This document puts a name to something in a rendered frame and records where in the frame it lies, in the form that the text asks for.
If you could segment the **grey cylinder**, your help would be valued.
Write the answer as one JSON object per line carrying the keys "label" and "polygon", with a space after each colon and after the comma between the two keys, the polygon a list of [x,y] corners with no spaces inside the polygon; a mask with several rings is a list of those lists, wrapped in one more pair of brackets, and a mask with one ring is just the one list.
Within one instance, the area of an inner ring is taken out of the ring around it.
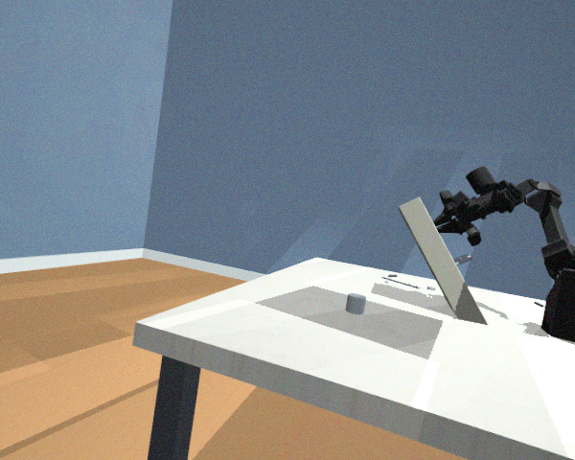
{"label": "grey cylinder", "polygon": [[354,314],[364,314],[366,296],[357,293],[348,293],[346,311]]}

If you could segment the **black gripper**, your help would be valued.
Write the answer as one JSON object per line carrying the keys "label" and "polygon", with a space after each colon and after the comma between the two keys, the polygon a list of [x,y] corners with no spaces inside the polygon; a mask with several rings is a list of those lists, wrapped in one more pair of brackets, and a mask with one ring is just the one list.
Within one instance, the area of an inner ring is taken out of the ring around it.
{"label": "black gripper", "polygon": [[[464,210],[456,207],[453,200],[451,200],[452,195],[449,191],[442,191],[439,193],[442,203],[444,205],[444,210],[440,214],[438,218],[436,218],[433,223],[435,226],[446,224],[437,227],[439,233],[457,233],[459,235],[463,235],[463,233],[467,232],[469,234],[468,241],[472,246],[475,246],[481,242],[480,232],[472,223],[477,219],[485,219],[487,215],[489,215],[488,207],[486,206],[485,202],[482,200],[481,197],[476,198],[475,196],[472,197],[477,199],[477,203],[480,205],[482,204],[482,210],[474,217],[468,218],[467,214]],[[452,216],[455,218],[451,219]]]}

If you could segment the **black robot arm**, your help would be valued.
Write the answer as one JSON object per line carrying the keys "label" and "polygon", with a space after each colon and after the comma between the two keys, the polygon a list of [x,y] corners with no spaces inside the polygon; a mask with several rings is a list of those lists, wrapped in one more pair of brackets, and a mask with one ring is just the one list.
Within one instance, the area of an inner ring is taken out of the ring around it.
{"label": "black robot arm", "polygon": [[[539,212],[540,220],[548,245],[541,248],[544,265],[550,278],[557,281],[563,268],[575,270],[575,246],[570,243],[559,214],[562,204],[561,192],[548,182],[526,179],[518,185],[502,180],[496,182],[487,167],[474,169],[466,175],[471,187],[488,207],[489,214],[508,211],[523,203]],[[506,189],[505,189],[506,188]],[[504,189],[504,190],[503,190]],[[528,197],[525,195],[539,190]],[[459,192],[451,198],[455,205],[464,210],[468,219],[476,216],[483,208],[476,198],[470,199]]]}

